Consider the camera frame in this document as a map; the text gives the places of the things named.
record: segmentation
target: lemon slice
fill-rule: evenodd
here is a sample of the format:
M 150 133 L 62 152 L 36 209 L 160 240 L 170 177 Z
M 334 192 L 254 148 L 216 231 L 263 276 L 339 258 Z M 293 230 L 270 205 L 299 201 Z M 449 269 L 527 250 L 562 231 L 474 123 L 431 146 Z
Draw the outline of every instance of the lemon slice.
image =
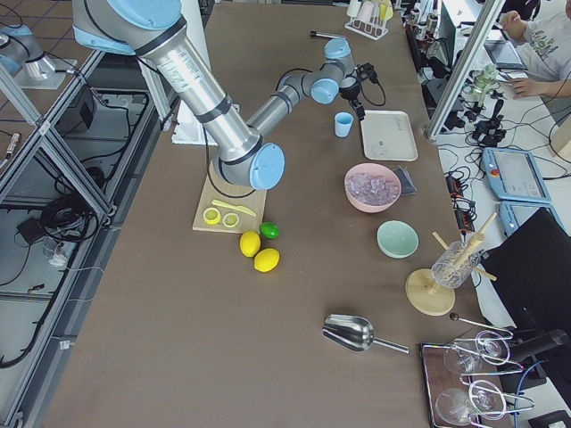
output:
M 226 227 L 236 227 L 240 222 L 240 218 L 235 212 L 229 212 L 222 218 L 222 224 Z
M 222 216 L 220 215 L 220 211 L 218 211 L 218 209 L 214 207 L 208 207 L 203 212 L 203 219 L 204 223 L 207 225 L 217 225 L 222 219 Z

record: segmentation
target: mint green bowl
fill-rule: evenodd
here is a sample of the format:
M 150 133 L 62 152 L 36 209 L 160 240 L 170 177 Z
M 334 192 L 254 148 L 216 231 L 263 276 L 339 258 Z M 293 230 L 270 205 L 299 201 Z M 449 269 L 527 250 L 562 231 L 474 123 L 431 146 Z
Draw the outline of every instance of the mint green bowl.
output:
M 404 259 L 417 250 L 418 235 L 402 221 L 386 221 L 377 229 L 377 244 L 387 256 Z

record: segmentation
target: yellow knife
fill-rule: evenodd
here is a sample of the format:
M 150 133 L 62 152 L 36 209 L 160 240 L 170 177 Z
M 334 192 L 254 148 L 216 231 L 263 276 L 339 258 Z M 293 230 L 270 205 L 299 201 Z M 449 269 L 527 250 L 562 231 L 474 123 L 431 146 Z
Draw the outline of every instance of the yellow knife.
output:
M 250 210 L 248 207 L 244 205 L 232 205 L 231 203 L 220 201 L 218 199 L 213 199 L 211 202 L 212 205 L 215 207 L 222 207 L 222 208 L 230 208 L 231 210 L 236 210 L 243 212 L 244 214 L 249 214 L 253 217 L 256 217 L 256 213 L 253 210 Z

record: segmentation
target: metal scoop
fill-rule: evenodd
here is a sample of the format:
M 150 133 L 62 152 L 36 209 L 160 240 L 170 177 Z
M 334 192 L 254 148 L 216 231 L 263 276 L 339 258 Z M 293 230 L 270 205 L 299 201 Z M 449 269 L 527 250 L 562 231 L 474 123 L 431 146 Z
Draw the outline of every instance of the metal scoop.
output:
M 373 343 L 409 353 L 409 348 L 375 337 L 375 328 L 363 317 L 332 314 L 325 318 L 323 335 L 350 350 L 368 350 Z

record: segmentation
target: brown table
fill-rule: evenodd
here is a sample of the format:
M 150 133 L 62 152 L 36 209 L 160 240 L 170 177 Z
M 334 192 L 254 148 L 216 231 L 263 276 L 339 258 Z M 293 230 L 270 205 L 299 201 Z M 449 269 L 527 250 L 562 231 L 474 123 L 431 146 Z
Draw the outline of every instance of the brown table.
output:
M 428 117 L 400 23 L 372 41 L 344 30 L 345 21 L 337 7 L 217 4 L 207 28 L 213 71 L 248 118 L 284 71 L 323 62 L 326 41 L 310 39 L 311 29 L 345 34 L 354 60 L 376 66 L 385 108 L 410 115 L 419 157 L 405 166 L 418 193 L 375 215 L 354 209 L 343 176 L 366 161 L 359 128 L 336 138 L 333 116 L 346 102 L 305 100 L 269 136 L 284 148 L 286 173 L 265 211 L 282 235 L 264 245 L 282 259 L 261 274 L 237 235 L 192 230 L 203 148 L 162 135 L 45 428 L 427 426 L 417 344 L 467 327 L 416 311 L 404 282 L 442 253 L 432 231 L 448 242 L 458 231 L 438 152 L 422 136 Z M 374 86 L 365 90 L 381 100 Z M 377 248 L 377 227 L 389 219 L 417 229 L 411 257 Z M 469 284 L 454 310 L 480 317 Z M 377 336 L 411 354 L 342 348 L 321 333 L 330 313 L 368 318 Z

